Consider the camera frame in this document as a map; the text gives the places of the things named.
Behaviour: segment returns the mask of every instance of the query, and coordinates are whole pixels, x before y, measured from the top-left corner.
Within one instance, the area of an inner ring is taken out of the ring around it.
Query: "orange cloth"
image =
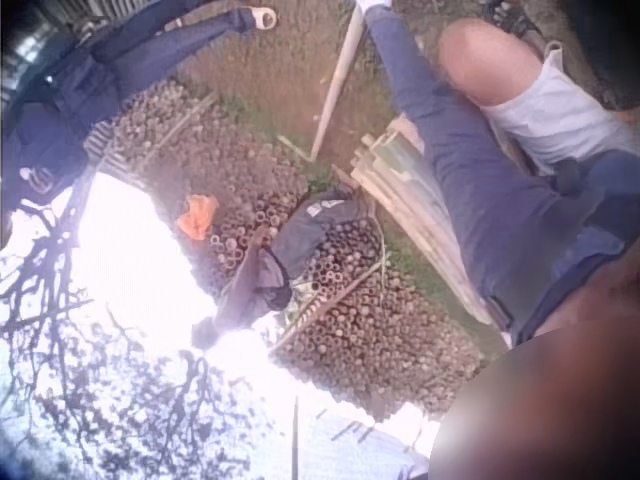
[[[218,209],[218,201],[215,197],[205,197],[204,195],[190,195],[187,197],[187,201],[189,202],[189,211],[182,215],[176,223],[189,238],[204,240]]]

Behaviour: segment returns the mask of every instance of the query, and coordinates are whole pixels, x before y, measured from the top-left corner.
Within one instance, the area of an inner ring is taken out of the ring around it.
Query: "dirt ground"
[[[252,3],[271,5],[261,0]],[[188,61],[180,78],[228,99],[241,99],[253,123],[309,151],[353,4],[352,0],[280,0],[276,5],[280,25],[275,31],[218,42]],[[565,44],[568,65],[578,83],[599,94],[557,0],[525,4],[543,33]],[[216,2],[195,12],[187,22],[232,5]],[[478,0],[396,0],[395,9],[408,20],[426,56],[435,60],[442,31],[460,18],[478,16],[481,6]],[[384,71],[367,36],[332,119],[321,159],[348,168],[360,138],[366,133],[381,134],[393,116]]]

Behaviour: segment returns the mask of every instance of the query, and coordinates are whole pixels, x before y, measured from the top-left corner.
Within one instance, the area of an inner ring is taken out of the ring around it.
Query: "foot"
[[[486,22],[518,38],[524,37],[531,30],[541,33],[527,16],[524,8],[514,2],[488,0],[484,5],[482,16]]]
[[[248,7],[258,30],[272,30],[278,24],[278,14],[271,8]]]

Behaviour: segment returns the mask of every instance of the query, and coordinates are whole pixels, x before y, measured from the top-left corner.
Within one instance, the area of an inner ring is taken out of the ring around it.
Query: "bamboo stack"
[[[424,165],[424,144],[404,117],[394,120],[378,140],[363,139],[351,176],[369,192],[416,244],[464,308],[491,325],[485,302],[471,286],[438,186]]]

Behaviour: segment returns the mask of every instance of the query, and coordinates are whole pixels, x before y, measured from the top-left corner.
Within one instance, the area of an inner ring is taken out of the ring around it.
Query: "white pole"
[[[333,111],[338,103],[338,97],[340,96],[342,87],[347,79],[349,69],[356,57],[358,45],[360,45],[360,40],[362,39],[363,34],[364,16],[362,15],[360,7],[356,6],[353,10],[353,15],[351,16],[351,22],[349,22],[349,29],[347,30],[347,36],[344,39],[342,51],[338,58],[338,64],[336,65],[336,70],[333,74],[333,79],[331,80],[329,93],[327,93],[327,98],[324,102],[324,108],[322,109],[322,115],[320,116],[320,123],[318,124],[318,132],[316,133],[313,148],[311,149],[311,156],[309,158],[311,162],[315,162],[318,158],[318,153],[320,152],[322,142],[327,133],[327,128],[329,127],[329,122],[331,121],[331,115],[333,115]]]

